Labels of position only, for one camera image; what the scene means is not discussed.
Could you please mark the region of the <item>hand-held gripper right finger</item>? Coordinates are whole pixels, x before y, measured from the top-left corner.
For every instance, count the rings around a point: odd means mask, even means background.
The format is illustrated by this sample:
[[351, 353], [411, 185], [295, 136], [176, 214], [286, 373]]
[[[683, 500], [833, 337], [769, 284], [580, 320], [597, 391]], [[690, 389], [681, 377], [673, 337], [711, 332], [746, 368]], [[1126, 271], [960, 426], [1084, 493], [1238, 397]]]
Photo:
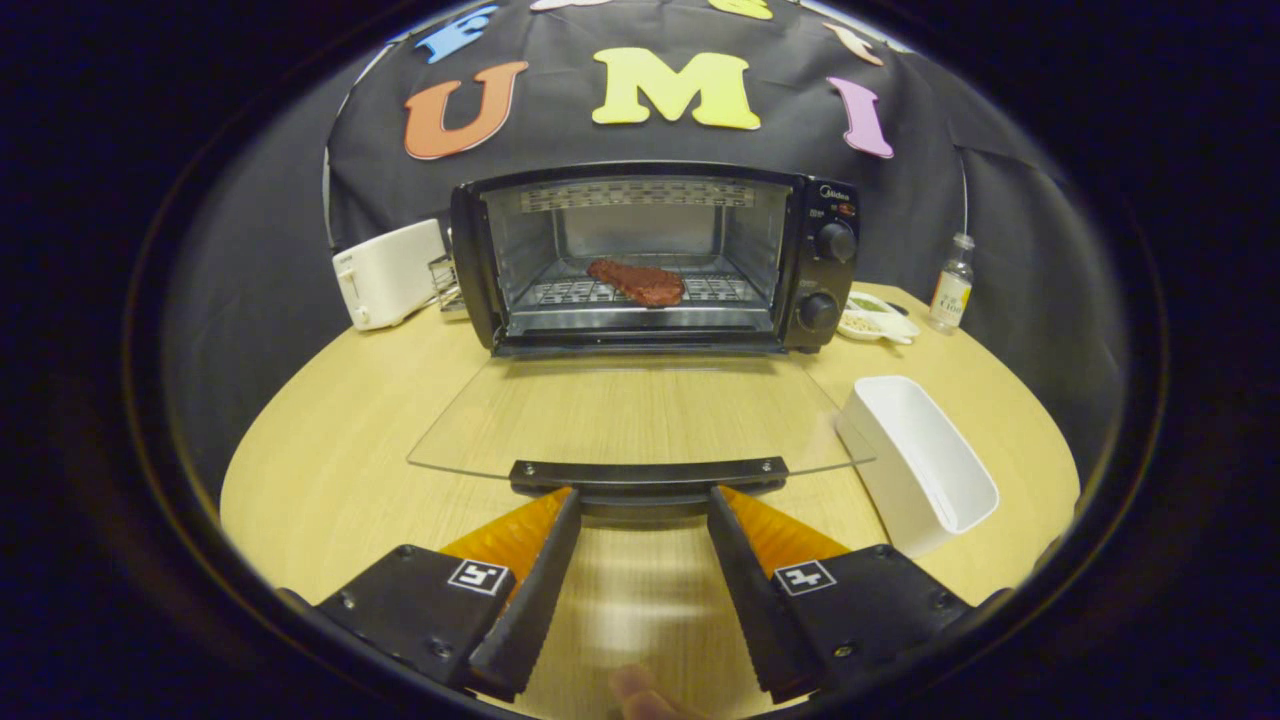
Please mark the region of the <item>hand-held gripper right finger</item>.
[[707, 527], [758, 684], [777, 703], [867, 692], [975, 612], [893, 546], [850, 550], [723, 486], [708, 495]]

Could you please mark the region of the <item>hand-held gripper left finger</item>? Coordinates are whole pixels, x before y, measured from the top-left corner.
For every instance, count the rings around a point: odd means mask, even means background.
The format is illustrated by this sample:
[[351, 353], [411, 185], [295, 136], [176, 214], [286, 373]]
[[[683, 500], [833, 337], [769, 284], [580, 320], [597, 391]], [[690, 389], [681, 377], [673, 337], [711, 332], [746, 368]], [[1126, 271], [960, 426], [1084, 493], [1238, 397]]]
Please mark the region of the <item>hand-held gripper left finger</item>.
[[509, 702], [538, 664], [581, 527], [581, 492], [564, 487], [443, 550], [398, 544], [317, 603], [280, 597], [358, 670]]

